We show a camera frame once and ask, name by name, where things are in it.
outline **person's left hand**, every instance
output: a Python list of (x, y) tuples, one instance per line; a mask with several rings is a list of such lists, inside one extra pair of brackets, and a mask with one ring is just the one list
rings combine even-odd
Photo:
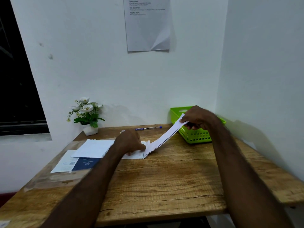
[(114, 145), (119, 147), (123, 154), (127, 153), (129, 156), (136, 150), (145, 150), (146, 146), (140, 143), (140, 137), (135, 130), (125, 130), (122, 132), (114, 142)]

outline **pen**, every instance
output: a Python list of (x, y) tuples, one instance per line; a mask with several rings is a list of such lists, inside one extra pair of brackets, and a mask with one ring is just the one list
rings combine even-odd
[(147, 127), (147, 128), (137, 128), (135, 130), (150, 130), (150, 129), (157, 129), (157, 128), (162, 128), (162, 126)]

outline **green basket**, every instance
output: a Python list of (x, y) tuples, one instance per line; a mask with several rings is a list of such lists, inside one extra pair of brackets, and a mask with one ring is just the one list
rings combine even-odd
[[(170, 108), (171, 122), (174, 124), (177, 119), (179, 119), (181, 114), (189, 110), (191, 107), (192, 106)], [(225, 120), (221, 119), (221, 121), (223, 124), (226, 124)], [(188, 143), (202, 143), (212, 141), (209, 132), (207, 130), (203, 130), (202, 128), (198, 130), (188, 130), (185, 126), (182, 126), (179, 129), (179, 133)]]

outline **black window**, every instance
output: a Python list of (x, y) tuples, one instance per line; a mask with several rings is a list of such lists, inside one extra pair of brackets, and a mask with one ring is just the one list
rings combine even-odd
[(0, 0), (0, 135), (49, 133), (10, 0)]

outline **flower pot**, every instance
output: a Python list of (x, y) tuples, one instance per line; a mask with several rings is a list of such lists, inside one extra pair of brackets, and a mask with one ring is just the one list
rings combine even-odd
[(90, 125), (84, 125), (82, 127), (83, 127), (83, 132), (86, 134), (86, 136), (98, 133), (98, 128), (94, 128)]

